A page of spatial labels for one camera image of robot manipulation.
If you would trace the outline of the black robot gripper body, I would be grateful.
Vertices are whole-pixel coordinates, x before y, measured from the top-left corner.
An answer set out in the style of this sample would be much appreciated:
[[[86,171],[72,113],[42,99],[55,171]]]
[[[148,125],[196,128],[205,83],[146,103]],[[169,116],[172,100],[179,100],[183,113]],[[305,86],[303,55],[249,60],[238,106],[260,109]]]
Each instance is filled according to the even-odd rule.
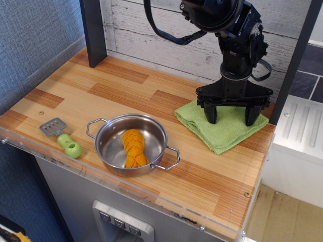
[[[225,63],[220,65],[221,78],[209,85],[196,89],[197,104],[210,106],[247,106],[254,101],[268,107],[273,90],[256,85],[248,79],[252,77],[253,67],[247,65],[234,72]]]

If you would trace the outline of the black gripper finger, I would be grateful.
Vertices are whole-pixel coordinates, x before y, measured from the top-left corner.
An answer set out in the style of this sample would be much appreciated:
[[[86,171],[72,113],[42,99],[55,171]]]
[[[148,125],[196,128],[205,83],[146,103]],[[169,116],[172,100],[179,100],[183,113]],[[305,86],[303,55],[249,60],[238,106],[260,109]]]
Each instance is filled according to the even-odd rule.
[[[247,106],[245,110],[245,124],[251,126],[255,123],[261,113],[261,106]]]
[[[215,105],[205,103],[204,113],[209,123],[215,124],[217,122],[217,107]]]

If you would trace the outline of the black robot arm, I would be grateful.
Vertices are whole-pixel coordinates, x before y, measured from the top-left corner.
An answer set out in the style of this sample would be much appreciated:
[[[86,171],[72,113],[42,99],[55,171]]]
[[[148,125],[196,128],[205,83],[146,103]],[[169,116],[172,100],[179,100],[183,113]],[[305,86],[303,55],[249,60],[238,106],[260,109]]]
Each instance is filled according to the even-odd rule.
[[[180,9],[201,31],[215,34],[223,55],[221,78],[196,89],[197,104],[208,122],[216,123],[218,106],[238,106],[245,108],[245,124],[253,125],[273,94],[248,80],[258,64],[272,70],[263,60],[268,44],[260,14],[247,1],[182,1]]]

